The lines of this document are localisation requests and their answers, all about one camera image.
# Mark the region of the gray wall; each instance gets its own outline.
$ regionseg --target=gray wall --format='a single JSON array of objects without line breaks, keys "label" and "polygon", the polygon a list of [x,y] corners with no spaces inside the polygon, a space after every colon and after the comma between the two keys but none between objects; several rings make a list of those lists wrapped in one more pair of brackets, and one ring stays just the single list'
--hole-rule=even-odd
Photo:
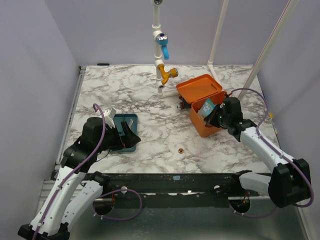
[{"label": "gray wall", "polygon": [[[215,64],[254,64],[288,0],[231,0]],[[150,0],[45,0],[78,65],[152,64]],[[172,64],[207,64],[223,0],[164,0]]]},{"label": "gray wall", "polygon": [[320,236],[320,1],[301,0],[258,74],[281,147],[310,164]]},{"label": "gray wall", "polygon": [[17,240],[53,170],[79,69],[43,0],[1,0],[0,33],[0,239]]}]

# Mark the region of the blue tray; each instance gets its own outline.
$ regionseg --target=blue tray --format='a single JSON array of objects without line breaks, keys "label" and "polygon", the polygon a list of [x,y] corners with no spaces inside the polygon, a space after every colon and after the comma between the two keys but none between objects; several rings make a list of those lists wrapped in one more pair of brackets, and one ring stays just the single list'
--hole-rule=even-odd
[{"label": "blue tray", "polygon": [[[124,135],[124,131],[121,126],[121,122],[126,122],[128,125],[130,125],[131,119],[133,120],[133,123],[131,125],[131,131],[138,135],[138,116],[134,113],[126,113],[126,114],[116,114],[114,115],[113,122],[116,128],[118,129],[118,133],[120,136]],[[116,150],[112,152],[118,152],[118,153],[132,153],[137,149],[137,146],[131,147],[131,148],[124,148],[121,150]]]}]

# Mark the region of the white marble surface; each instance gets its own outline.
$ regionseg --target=white marble surface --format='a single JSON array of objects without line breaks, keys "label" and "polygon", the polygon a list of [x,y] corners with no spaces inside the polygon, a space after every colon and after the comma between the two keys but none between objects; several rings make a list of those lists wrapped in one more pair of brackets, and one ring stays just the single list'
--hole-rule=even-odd
[{"label": "white marble surface", "polygon": [[[176,84],[209,74],[207,66],[174,66],[177,78],[170,78],[164,91]],[[215,66],[226,90],[243,87],[251,65]],[[221,130],[202,138],[189,119],[189,109],[178,111],[177,96],[157,98],[153,65],[88,66],[71,125],[68,146],[81,134],[87,118],[96,116],[93,103],[102,109],[113,107],[117,113],[138,115],[141,142],[133,153],[110,153],[95,163],[90,173],[234,173],[241,170],[267,172],[262,161],[246,146]],[[251,86],[261,91],[256,78]],[[265,107],[259,97],[249,93],[242,101],[244,118],[258,123]],[[272,122],[268,119],[261,131],[278,144]]]}]

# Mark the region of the orange box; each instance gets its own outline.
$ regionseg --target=orange box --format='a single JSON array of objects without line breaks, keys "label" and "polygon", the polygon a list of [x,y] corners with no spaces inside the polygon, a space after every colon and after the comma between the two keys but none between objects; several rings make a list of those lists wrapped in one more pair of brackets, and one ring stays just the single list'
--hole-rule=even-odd
[{"label": "orange box", "polygon": [[225,99],[226,92],[222,91],[222,86],[212,76],[205,74],[179,83],[176,90],[188,104],[191,104],[190,120],[201,137],[205,138],[221,130],[214,126],[205,126],[198,116],[198,111],[207,99],[214,104],[222,104]]}]

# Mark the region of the white pipe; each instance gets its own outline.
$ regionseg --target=white pipe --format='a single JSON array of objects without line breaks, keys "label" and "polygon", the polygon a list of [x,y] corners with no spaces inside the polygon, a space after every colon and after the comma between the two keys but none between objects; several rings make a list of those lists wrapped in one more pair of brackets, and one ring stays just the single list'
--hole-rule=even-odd
[{"label": "white pipe", "polygon": [[216,54],[216,50],[217,50],[217,46],[218,46],[218,41],[219,41],[219,38],[220,38],[222,26],[224,24],[224,20],[225,20],[228,4],[229,4],[229,0],[223,0],[223,5],[222,5],[221,13],[220,13],[220,18],[219,18],[219,23],[218,23],[218,27],[216,28],[216,32],[215,32],[215,36],[214,36],[214,40],[213,40],[213,45],[212,45],[212,50],[211,50],[210,58],[209,58],[209,61],[208,61],[208,65],[214,63],[214,58],[215,58],[215,54]]},{"label": "white pipe", "polygon": [[153,16],[153,26],[158,27],[160,25],[159,5],[152,4],[152,16]]},{"label": "white pipe", "polygon": [[[153,36],[155,35],[155,33],[162,33],[161,32],[161,26],[157,26],[157,27],[154,27],[152,25],[152,31],[153,31]],[[161,59],[162,58],[162,52],[161,52],[161,47],[160,45],[157,43],[156,41],[156,38],[154,37],[154,57],[156,58],[155,60],[157,59]]]},{"label": "white pipe", "polygon": [[177,91],[167,91],[167,92],[162,92],[162,94],[158,93],[158,98],[159,99],[165,99],[168,97],[173,97],[173,96],[178,96],[179,93]]},{"label": "white pipe", "polygon": [[162,76],[161,76],[160,70],[158,68],[156,68],[155,72],[156,72],[156,81],[162,82]]},{"label": "white pipe", "polygon": [[162,88],[158,87],[158,95],[162,95],[162,94],[163,94]]},{"label": "white pipe", "polygon": [[[289,0],[287,5],[285,6],[285,9],[283,10],[278,22],[276,23],[268,41],[266,42],[259,58],[257,59],[256,63],[254,64],[254,67],[249,75],[249,78],[247,79],[246,83],[244,84],[244,88],[249,88],[254,81],[255,77],[257,76],[258,72],[260,71],[263,63],[265,62],[269,52],[271,51],[276,39],[278,38],[280,32],[282,31],[283,27],[285,26],[288,18],[291,16],[291,14],[294,12],[299,0]],[[238,96],[239,100],[242,100],[244,96],[246,95],[247,90],[242,90]]]},{"label": "white pipe", "polygon": [[222,85],[221,81],[219,80],[217,74],[216,74],[216,71],[214,69],[214,66],[212,64],[208,65],[209,69],[210,69],[210,72],[214,78],[214,80],[221,85],[222,89],[224,88],[224,86]]}]

